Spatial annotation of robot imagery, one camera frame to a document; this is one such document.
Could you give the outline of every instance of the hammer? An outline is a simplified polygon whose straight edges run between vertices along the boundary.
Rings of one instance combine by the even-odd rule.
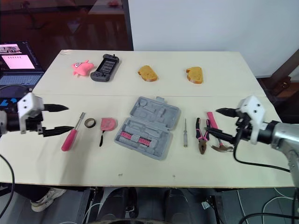
[[[212,112],[207,112],[206,114],[207,114],[208,118],[210,119],[211,127],[218,129],[218,126],[216,124],[213,113]],[[212,149],[215,149],[216,151],[221,152],[221,153],[233,152],[233,150],[234,150],[233,147],[231,147],[231,146],[226,147],[226,146],[223,145],[223,143],[221,142],[220,139],[218,139],[218,141],[219,141],[219,147],[212,146]]]

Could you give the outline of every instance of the roll of tape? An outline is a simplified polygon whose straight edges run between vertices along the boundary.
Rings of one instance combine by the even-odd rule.
[[[84,125],[85,125],[86,127],[88,127],[88,128],[92,128],[92,127],[95,126],[95,123],[96,123],[95,119],[93,119],[93,118],[88,118],[88,119],[85,120]]]

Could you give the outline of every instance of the pliers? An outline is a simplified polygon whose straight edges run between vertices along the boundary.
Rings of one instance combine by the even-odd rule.
[[[206,126],[211,127],[211,122],[210,120],[206,120]],[[209,132],[206,131],[205,135],[202,135],[201,130],[200,130],[200,118],[196,119],[196,124],[195,124],[195,129],[196,129],[196,138],[198,139],[198,148],[200,151],[200,154],[204,154],[206,151],[206,142],[210,140],[209,138]]]

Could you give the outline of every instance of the white wire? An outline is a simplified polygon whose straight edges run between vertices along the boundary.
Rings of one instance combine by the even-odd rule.
[[[276,190],[276,192],[279,193],[283,197],[286,197],[286,198],[289,198],[289,199],[294,199],[292,197],[288,197],[288,196],[285,196],[284,194],[280,193],[276,188],[274,188],[274,190]]]
[[[243,215],[245,217],[246,215],[245,215],[245,212],[244,212],[244,209],[243,209],[243,206],[242,206],[241,198],[240,198],[240,195],[239,195],[239,190],[237,190],[237,194],[238,194],[238,199],[239,199],[240,207],[241,207]]]
[[[58,223],[58,224],[65,224],[65,223],[78,224],[78,223],[76,223],[76,222],[63,222],[63,223]]]
[[[85,218],[86,218],[88,212],[90,211],[90,209],[91,209],[93,206],[98,205],[98,204],[103,204],[103,203],[96,203],[96,204],[93,204],[92,206],[89,207],[89,209],[87,210],[87,212],[86,212],[85,215],[84,215],[83,223],[84,223],[84,220],[85,220]]]
[[[274,201],[275,199],[278,199],[278,198],[285,198],[285,199],[293,200],[292,198],[285,197],[285,196],[274,197],[274,198],[270,199],[269,201],[267,201],[266,204],[264,204],[264,206],[263,206],[263,213],[265,212],[266,206],[267,206],[270,202],[272,202],[272,201]],[[262,216],[262,224],[264,224],[264,222],[265,222],[265,217]]]

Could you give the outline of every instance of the robotic arm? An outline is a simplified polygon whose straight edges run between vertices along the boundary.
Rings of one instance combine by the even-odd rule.
[[[38,132],[44,137],[59,135],[68,132],[73,127],[60,126],[47,130],[42,127],[42,111],[59,112],[68,108],[56,104],[43,104],[43,99],[33,93],[27,93],[18,103],[18,110],[0,111],[0,135],[7,132],[20,131],[25,134],[26,130]]]
[[[264,122],[265,109],[255,96],[241,100],[237,109],[221,108],[216,111],[228,117],[238,117],[237,134],[234,137],[219,129],[207,128],[209,133],[230,142],[235,148],[240,140],[250,140],[254,145],[258,141],[270,144],[287,157],[294,185],[299,188],[299,126],[278,121]]]

